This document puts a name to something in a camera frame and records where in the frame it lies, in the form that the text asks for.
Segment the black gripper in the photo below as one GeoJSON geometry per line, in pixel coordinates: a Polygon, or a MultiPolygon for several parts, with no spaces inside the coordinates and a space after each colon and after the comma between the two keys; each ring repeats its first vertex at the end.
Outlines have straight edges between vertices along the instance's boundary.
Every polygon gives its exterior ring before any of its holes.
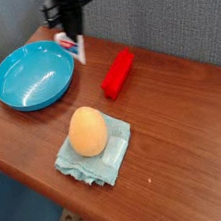
{"type": "Polygon", "coordinates": [[[92,0],[44,0],[40,6],[45,24],[52,29],[62,20],[63,30],[68,38],[77,41],[83,34],[83,6],[92,0]]]}

